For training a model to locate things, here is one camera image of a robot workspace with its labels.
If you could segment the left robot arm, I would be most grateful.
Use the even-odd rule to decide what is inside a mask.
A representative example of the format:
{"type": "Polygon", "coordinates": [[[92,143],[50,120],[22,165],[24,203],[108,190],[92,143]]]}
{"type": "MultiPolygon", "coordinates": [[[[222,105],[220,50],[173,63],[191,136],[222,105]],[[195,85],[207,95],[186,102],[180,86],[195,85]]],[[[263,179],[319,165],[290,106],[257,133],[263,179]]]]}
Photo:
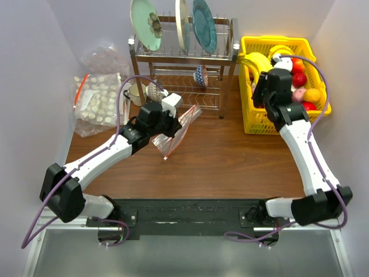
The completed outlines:
{"type": "Polygon", "coordinates": [[[114,164],[135,154],[159,134],[174,137],[181,129],[178,104],[149,102],[108,141],[83,158],[46,171],[40,199],[64,223],[79,216],[99,218],[106,226],[119,221],[119,205],[107,196],[85,194],[87,186],[114,164]]]}

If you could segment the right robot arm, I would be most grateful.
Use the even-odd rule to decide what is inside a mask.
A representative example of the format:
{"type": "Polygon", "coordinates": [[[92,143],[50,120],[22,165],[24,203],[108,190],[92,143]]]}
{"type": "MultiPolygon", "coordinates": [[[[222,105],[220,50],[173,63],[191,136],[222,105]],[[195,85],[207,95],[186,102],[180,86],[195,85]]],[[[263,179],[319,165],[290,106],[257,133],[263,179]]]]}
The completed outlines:
{"type": "Polygon", "coordinates": [[[292,101],[292,76],[285,69],[262,72],[253,94],[253,101],[264,106],[267,118],[288,146],[299,170],[305,196],[299,199],[273,198],[257,212],[260,225],[269,227],[277,218],[292,218],[297,224],[319,227],[326,220],[348,219],[347,204],[352,199],[350,187],[341,186],[315,141],[312,124],[304,106],[292,101]]]}

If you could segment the clear orange zip bag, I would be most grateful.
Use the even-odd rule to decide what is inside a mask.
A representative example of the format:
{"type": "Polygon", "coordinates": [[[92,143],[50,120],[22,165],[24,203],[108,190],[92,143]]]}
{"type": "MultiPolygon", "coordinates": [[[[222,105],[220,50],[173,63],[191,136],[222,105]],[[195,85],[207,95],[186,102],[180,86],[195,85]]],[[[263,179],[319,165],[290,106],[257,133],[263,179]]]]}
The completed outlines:
{"type": "Polygon", "coordinates": [[[164,134],[156,136],[152,143],[161,152],[163,159],[167,160],[169,156],[177,149],[184,140],[191,124],[202,114],[199,105],[193,105],[184,114],[179,117],[179,123],[182,128],[175,133],[174,138],[167,137],[164,134]]]}

